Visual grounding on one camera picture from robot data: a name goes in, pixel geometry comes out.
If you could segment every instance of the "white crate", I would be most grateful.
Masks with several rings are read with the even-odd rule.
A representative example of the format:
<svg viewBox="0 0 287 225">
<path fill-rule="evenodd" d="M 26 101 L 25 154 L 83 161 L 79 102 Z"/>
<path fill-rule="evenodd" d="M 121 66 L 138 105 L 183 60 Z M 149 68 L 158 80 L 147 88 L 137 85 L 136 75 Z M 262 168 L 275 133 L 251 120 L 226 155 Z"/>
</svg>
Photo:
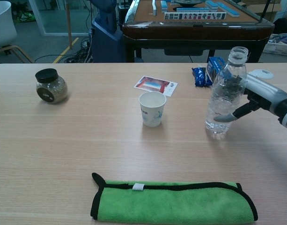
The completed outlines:
<svg viewBox="0 0 287 225">
<path fill-rule="evenodd" d="M 263 52 L 287 56 L 287 45 L 268 42 Z"/>
</svg>

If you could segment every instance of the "yellow floor line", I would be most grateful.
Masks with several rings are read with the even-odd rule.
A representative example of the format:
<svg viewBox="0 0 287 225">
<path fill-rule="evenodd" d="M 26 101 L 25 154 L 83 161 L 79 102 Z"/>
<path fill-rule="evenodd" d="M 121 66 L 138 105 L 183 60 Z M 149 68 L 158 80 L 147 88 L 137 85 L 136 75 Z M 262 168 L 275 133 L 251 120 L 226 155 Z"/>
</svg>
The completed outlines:
<svg viewBox="0 0 287 225">
<path fill-rule="evenodd" d="M 77 37 L 73 42 L 72 45 L 74 45 L 77 41 L 79 40 L 79 38 Z M 60 54 L 60 56 L 58 56 L 55 61 L 53 63 L 58 63 L 59 60 L 67 53 L 67 51 L 69 50 L 69 46 Z"/>
</svg>

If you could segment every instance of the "white paper cup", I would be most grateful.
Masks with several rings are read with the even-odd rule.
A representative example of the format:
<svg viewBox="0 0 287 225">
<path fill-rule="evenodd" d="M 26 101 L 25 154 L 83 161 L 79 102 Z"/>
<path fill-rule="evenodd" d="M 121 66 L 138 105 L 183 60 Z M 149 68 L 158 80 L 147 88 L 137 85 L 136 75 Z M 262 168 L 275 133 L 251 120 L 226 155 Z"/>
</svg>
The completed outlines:
<svg viewBox="0 0 287 225">
<path fill-rule="evenodd" d="M 166 96 L 157 91 L 146 92 L 140 95 L 139 102 L 143 124 L 151 128 L 160 125 Z"/>
</svg>

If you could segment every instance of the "green towel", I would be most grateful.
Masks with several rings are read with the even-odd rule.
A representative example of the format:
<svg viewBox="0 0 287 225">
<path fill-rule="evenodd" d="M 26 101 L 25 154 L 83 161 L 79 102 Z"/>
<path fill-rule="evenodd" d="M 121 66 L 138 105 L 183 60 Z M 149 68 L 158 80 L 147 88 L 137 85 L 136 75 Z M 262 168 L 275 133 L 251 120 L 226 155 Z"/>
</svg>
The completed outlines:
<svg viewBox="0 0 287 225">
<path fill-rule="evenodd" d="M 97 173 L 92 177 L 99 186 L 90 213 L 95 220 L 228 225 L 251 223 L 258 219 L 255 205 L 239 183 L 105 181 Z"/>
</svg>

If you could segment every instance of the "jar label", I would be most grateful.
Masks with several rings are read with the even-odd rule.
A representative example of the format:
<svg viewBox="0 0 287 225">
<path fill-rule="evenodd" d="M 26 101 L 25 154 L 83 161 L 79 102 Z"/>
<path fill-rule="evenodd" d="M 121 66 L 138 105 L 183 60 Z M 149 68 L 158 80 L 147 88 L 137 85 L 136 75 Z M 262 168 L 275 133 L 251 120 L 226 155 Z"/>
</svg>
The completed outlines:
<svg viewBox="0 0 287 225">
<path fill-rule="evenodd" d="M 46 102 L 53 102 L 55 100 L 53 94 L 45 88 L 38 88 L 37 94 L 40 96 L 42 100 Z"/>
</svg>

